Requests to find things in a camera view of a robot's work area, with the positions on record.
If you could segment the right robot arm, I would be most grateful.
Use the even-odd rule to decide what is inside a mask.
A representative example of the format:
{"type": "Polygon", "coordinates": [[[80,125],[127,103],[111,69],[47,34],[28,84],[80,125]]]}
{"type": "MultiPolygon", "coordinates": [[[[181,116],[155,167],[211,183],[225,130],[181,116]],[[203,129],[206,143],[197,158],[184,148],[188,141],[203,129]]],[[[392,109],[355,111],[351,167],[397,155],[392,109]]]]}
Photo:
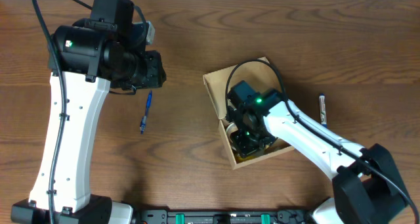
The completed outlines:
{"type": "Polygon", "coordinates": [[[389,223],[407,207],[419,222],[419,211],[385,147],[366,148],[338,136],[275,89],[258,93],[231,88],[226,107],[228,120],[237,127],[230,138],[242,158],[281,139],[332,182],[333,197],[309,214],[313,223],[389,223]]]}

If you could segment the small yellow tape roll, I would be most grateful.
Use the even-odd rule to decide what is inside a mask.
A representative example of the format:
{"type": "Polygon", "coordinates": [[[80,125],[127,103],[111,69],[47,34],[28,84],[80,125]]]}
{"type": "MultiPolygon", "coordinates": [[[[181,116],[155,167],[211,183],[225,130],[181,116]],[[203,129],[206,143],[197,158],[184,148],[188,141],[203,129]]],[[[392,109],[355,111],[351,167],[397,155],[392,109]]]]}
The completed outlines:
{"type": "Polygon", "coordinates": [[[247,156],[245,158],[242,158],[239,154],[235,154],[234,157],[237,163],[246,162],[248,160],[252,160],[256,158],[256,156],[247,156]]]}

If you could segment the blue white marker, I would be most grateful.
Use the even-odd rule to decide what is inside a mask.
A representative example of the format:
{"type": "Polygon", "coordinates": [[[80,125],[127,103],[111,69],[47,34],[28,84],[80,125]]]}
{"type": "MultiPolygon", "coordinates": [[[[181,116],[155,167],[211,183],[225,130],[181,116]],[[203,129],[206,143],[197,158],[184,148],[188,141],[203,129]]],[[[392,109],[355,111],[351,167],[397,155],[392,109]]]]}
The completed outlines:
{"type": "Polygon", "coordinates": [[[321,93],[318,98],[319,98],[319,107],[320,107],[320,123],[322,126],[327,128],[326,97],[323,93],[321,93]]]}

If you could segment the black mounting rail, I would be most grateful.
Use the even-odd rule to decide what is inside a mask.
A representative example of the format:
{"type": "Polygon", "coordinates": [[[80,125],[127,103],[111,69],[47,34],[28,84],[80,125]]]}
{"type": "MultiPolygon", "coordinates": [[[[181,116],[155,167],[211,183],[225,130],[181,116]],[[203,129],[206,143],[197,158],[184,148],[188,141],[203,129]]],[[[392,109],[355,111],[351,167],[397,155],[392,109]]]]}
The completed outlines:
{"type": "Polygon", "coordinates": [[[311,224],[308,210],[283,209],[170,209],[167,206],[137,206],[134,224],[311,224]]]}

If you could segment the cardboard box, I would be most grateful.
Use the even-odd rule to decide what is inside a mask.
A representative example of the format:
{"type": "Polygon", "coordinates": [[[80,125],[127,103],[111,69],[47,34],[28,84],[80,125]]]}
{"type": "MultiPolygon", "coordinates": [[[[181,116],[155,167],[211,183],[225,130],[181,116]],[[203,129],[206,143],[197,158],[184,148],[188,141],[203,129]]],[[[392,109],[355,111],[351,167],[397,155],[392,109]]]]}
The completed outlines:
{"type": "Polygon", "coordinates": [[[242,64],[239,68],[230,66],[203,75],[204,85],[215,109],[217,118],[219,119],[219,133],[224,146],[224,151],[232,169],[239,169],[294,150],[291,145],[278,139],[264,155],[246,162],[237,163],[234,157],[237,153],[230,148],[228,137],[226,136],[225,130],[232,123],[226,121],[226,85],[232,87],[241,80],[244,80],[250,84],[255,91],[261,93],[270,88],[275,88],[277,90],[281,89],[274,71],[266,65],[267,62],[268,59],[266,57],[261,57],[258,61],[247,62],[242,64]]]}

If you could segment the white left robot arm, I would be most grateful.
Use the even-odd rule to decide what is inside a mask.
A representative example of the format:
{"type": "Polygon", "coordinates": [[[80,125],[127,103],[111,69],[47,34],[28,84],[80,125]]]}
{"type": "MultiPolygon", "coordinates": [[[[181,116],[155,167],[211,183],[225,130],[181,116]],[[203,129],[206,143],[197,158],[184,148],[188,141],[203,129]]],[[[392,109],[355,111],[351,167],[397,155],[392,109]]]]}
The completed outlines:
{"type": "Polygon", "coordinates": [[[157,51],[149,51],[150,22],[131,26],[123,39],[117,25],[81,20],[52,35],[62,73],[52,72],[51,111],[41,167],[27,199],[12,206],[15,223],[140,223],[130,204],[94,195],[91,157],[102,105],[109,93],[133,95],[166,79],[157,51]]]}

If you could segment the large white tape roll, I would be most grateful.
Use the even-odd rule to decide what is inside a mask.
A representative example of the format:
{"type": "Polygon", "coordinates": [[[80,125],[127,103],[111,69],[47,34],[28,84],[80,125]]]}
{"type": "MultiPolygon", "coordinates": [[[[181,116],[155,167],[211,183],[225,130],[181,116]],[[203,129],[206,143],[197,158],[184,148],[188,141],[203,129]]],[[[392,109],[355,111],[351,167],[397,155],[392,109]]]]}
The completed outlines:
{"type": "Polygon", "coordinates": [[[236,124],[235,123],[231,123],[227,128],[226,128],[226,136],[228,137],[228,142],[229,142],[229,144],[230,144],[230,148],[233,150],[233,151],[236,151],[236,148],[234,147],[234,142],[233,142],[233,140],[232,140],[232,138],[231,138],[231,135],[234,133],[234,132],[236,132],[238,130],[238,128],[237,128],[237,126],[236,126],[236,124]]]}

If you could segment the blue ballpoint pen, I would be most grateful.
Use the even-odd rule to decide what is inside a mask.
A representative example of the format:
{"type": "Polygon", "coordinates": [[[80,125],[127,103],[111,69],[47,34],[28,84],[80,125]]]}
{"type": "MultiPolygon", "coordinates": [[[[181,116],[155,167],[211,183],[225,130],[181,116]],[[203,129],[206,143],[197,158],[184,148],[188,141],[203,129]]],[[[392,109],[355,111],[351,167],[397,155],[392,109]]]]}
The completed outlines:
{"type": "Polygon", "coordinates": [[[146,129],[147,117],[152,104],[152,90],[148,93],[144,115],[140,121],[140,133],[143,134],[146,129]]]}

